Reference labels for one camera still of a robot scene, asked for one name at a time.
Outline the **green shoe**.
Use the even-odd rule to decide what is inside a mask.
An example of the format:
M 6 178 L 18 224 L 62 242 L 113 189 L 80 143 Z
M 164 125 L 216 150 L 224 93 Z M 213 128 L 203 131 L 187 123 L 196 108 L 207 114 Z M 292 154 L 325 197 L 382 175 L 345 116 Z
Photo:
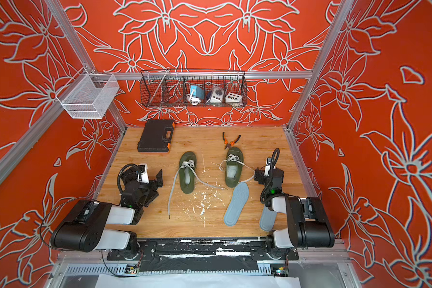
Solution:
M 197 164 L 197 157 L 196 157 L 194 152 L 187 151 L 187 152 L 183 153 L 183 155 L 180 158 L 179 167 L 178 167 L 178 170 L 176 171 L 176 174 L 174 176 L 172 188 L 171 188 L 171 191 L 169 194 L 169 200 L 168 200 L 168 206 L 167 206 L 167 209 L 168 209 L 167 212 L 168 212 L 169 218 L 171 215 L 172 196 L 173 196 L 174 191 L 175 191 L 177 180 L 180 180 L 181 191 L 184 194 L 193 193 L 195 185 L 196 185 L 195 184 L 196 181 L 200 182 L 204 186 L 208 186 L 208 187 L 216 188 L 216 189 L 222 189 L 222 187 L 216 187 L 214 185 L 211 185 L 209 183 L 202 181 L 196 173 L 196 164 Z
M 241 181 L 243 168 L 250 170 L 252 176 Z M 225 183 L 229 188 L 235 188 L 239 183 L 249 182 L 255 175 L 255 171 L 244 163 L 244 155 L 237 147 L 229 149 L 226 158 L 218 165 L 218 169 L 225 172 Z

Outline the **grey insole being inserted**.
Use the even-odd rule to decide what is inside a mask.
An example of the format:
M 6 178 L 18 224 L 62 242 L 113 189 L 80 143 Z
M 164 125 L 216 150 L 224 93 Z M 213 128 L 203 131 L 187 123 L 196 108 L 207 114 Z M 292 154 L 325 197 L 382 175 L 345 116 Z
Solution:
M 277 212 L 271 211 L 268 207 L 264 206 L 260 218 L 259 226 L 265 232 L 270 232 L 276 222 Z

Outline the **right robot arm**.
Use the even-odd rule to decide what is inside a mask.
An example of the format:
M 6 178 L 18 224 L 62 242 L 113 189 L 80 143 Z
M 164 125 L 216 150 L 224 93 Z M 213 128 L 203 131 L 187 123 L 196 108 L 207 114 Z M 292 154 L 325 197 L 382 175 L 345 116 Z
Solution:
M 322 201 L 284 193 L 283 178 L 283 170 L 269 166 L 254 173 L 254 180 L 264 186 L 260 227 L 269 232 L 268 248 L 333 247 L 335 236 Z

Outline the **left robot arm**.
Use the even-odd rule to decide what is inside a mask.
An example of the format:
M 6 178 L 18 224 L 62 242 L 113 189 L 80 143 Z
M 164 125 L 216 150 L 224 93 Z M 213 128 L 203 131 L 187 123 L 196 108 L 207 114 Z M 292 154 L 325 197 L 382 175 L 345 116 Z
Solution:
M 59 250 L 91 252 L 111 250 L 126 258 L 140 253 L 134 232 L 108 229 L 108 224 L 136 225 L 144 209 L 159 196 L 163 187 L 163 171 L 153 180 L 146 164 L 126 164 L 116 179 L 120 202 L 114 205 L 92 199 L 80 199 L 58 225 L 50 238 L 50 246 Z

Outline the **grey insole on table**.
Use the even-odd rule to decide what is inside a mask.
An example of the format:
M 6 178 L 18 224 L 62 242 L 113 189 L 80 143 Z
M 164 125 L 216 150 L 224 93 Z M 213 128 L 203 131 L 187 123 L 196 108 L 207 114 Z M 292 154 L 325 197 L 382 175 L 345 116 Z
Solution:
M 249 198 L 249 188 L 246 183 L 239 183 L 233 190 L 230 204 L 224 214 L 223 222 L 232 227 L 237 222 Z

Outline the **black tool case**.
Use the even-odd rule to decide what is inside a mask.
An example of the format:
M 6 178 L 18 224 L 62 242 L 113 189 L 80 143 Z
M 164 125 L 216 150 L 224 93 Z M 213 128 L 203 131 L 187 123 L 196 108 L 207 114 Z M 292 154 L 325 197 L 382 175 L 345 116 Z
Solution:
M 138 142 L 139 152 L 169 152 L 175 129 L 174 120 L 147 120 Z

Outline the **blue white box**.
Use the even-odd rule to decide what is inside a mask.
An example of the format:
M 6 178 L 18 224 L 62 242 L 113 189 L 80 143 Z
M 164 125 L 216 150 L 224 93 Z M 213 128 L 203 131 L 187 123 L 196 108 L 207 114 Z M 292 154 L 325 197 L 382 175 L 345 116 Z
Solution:
M 191 102 L 198 102 L 199 103 L 205 99 L 205 92 L 200 86 L 191 85 L 189 96 L 190 96 Z

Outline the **white dotted box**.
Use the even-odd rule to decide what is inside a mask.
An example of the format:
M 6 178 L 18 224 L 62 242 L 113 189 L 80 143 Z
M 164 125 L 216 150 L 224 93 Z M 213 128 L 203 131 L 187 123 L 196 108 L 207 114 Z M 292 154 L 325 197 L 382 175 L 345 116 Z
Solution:
M 242 95 L 228 92 L 225 96 L 226 104 L 236 105 L 242 103 Z

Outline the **clear plastic bin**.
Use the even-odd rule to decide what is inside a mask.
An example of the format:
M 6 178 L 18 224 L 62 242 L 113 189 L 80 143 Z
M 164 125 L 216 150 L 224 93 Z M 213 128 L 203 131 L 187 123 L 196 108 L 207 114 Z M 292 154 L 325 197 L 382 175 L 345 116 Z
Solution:
M 73 119 L 102 119 L 113 102 L 120 86 L 114 74 L 81 74 L 56 96 L 62 108 Z

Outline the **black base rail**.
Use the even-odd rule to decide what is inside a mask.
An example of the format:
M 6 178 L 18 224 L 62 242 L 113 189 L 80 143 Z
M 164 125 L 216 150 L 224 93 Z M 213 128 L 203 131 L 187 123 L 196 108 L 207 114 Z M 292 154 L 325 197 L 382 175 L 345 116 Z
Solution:
M 296 248 L 275 248 L 266 236 L 248 238 L 142 238 L 138 252 L 111 250 L 105 259 L 137 272 L 246 272 L 271 275 L 271 266 L 298 260 Z

